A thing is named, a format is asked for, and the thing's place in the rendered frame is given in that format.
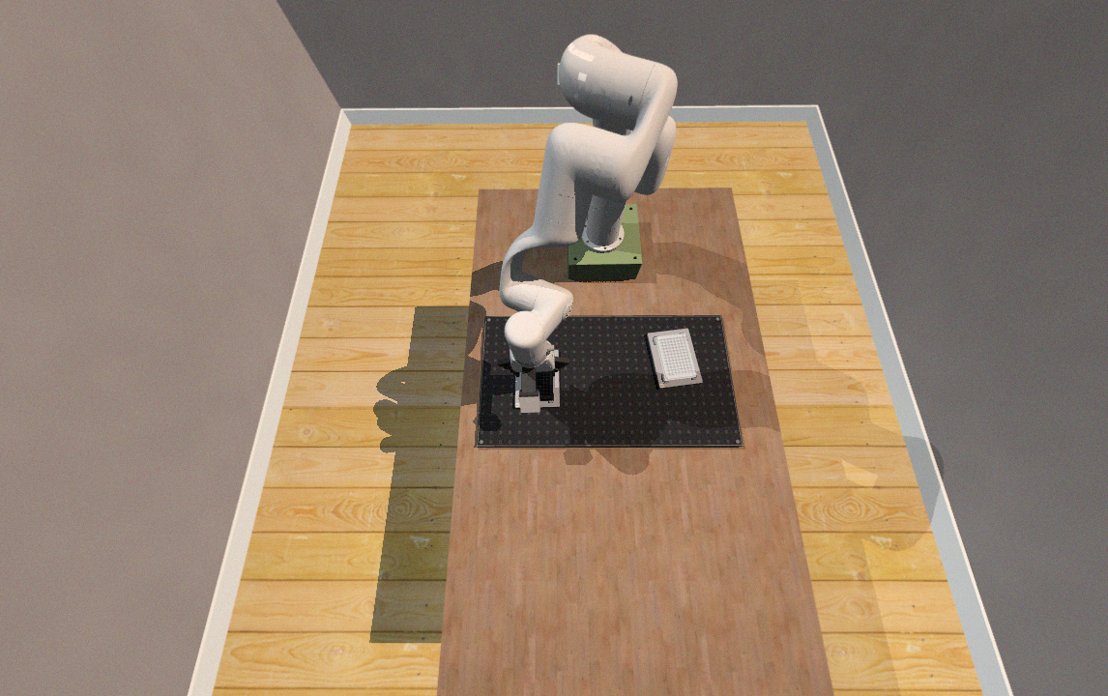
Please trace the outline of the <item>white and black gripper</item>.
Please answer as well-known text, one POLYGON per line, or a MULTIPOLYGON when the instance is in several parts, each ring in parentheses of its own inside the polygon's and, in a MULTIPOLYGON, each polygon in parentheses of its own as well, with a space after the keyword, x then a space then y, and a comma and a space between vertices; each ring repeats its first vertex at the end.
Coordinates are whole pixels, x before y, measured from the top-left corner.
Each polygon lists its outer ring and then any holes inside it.
MULTIPOLYGON (((535 366, 535 369, 536 373, 545 373, 545 371, 551 371, 551 376, 555 376, 555 373, 558 373, 560 368, 566 368, 566 365, 568 364, 570 360, 567 360, 567 358, 555 357, 554 351, 551 351, 548 352, 548 356, 546 356, 544 361, 535 366), (553 354, 553 356, 551 356, 551 354, 553 354)), ((509 369, 510 373, 515 373, 517 376, 519 373, 522 373, 523 365, 520 365, 514 359, 514 356, 513 354, 511 354, 511 350, 510 350, 510 357, 506 360, 497 360, 497 366, 502 366, 502 368, 509 369)), ((526 368, 526 366, 523 366, 523 368, 526 368)))

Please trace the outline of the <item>black perforated breadboard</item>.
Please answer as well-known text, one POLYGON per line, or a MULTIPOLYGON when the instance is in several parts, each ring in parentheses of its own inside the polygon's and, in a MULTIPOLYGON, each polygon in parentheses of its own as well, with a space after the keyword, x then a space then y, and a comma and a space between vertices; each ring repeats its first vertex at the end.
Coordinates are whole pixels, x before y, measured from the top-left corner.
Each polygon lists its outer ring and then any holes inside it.
POLYGON ((560 407, 520 413, 510 316, 486 316, 478 447, 743 447, 721 314, 568 316, 548 336, 560 407), (658 388, 647 334, 689 329, 702 383, 658 388))

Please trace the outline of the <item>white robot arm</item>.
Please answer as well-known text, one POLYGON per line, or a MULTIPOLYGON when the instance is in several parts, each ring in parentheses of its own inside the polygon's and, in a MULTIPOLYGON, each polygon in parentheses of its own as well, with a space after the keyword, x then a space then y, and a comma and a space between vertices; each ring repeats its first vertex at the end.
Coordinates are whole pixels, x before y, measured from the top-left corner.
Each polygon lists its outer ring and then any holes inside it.
POLYGON ((624 54, 601 35, 579 37, 560 58, 560 91, 593 117, 593 126, 565 123, 548 133, 535 223, 511 243, 502 265, 501 301, 519 311, 509 318, 505 337, 514 359, 526 366, 520 413, 540 413, 535 366, 554 351, 546 339, 573 306, 570 290, 522 272, 524 255, 581 237, 589 250, 619 247, 627 199, 663 184, 675 142, 669 114, 677 86, 671 68, 624 54))

